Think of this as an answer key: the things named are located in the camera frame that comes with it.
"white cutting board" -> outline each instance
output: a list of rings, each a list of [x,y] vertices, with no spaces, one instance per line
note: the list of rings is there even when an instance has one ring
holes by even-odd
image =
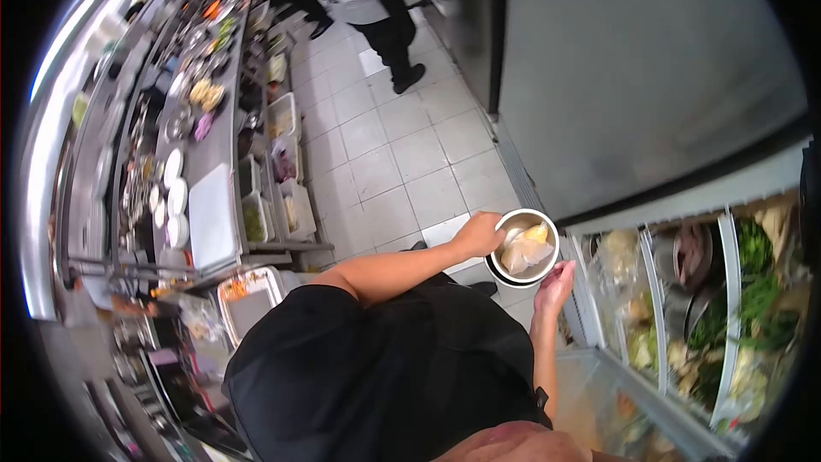
[[[235,212],[231,206],[231,169],[212,169],[188,193],[191,257],[201,269],[236,255]]]

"black shoe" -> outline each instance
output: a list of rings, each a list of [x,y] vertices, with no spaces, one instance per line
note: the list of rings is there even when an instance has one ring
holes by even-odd
[[[310,39],[315,40],[316,38],[322,36],[322,33],[328,30],[328,27],[334,25],[334,19],[326,16],[322,20],[319,20],[319,23],[316,24],[316,28],[313,29],[313,33],[310,34]]]
[[[498,292],[495,282],[476,282],[475,284],[468,285],[468,287],[477,290],[485,296],[493,296]]]
[[[425,75],[425,65],[422,65],[421,63],[413,65],[410,67],[407,80],[393,85],[393,92],[396,95],[402,95],[405,91],[407,91],[407,88],[416,84],[423,75]]]

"black shirt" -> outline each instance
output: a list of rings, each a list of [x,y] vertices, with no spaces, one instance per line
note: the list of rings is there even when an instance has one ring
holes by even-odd
[[[293,290],[245,336],[225,384],[256,459],[430,460],[525,419],[533,348],[490,298],[422,284],[363,309],[327,285]]]

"tiled floor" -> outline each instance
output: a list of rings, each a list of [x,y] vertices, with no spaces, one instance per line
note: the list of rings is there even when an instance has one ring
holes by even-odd
[[[292,75],[304,112],[307,185],[319,236],[333,252],[305,262],[327,267],[373,252],[445,243],[477,210],[519,202],[485,127],[482,110],[421,15],[409,48],[425,76],[401,96],[364,36],[336,22],[315,41],[297,33]],[[491,281],[471,259],[446,273],[462,284]],[[500,305],[529,328],[531,290],[500,287]]]

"hand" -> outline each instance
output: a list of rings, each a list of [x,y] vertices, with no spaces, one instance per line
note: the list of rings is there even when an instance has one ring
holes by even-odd
[[[505,231],[496,230],[496,224],[502,219],[498,212],[479,211],[459,229],[450,244],[468,260],[472,257],[484,257],[499,248],[505,240]]]
[[[573,276],[576,274],[576,261],[560,261],[539,285],[533,304],[536,313],[545,313],[555,319],[561,306],[573,291]]]

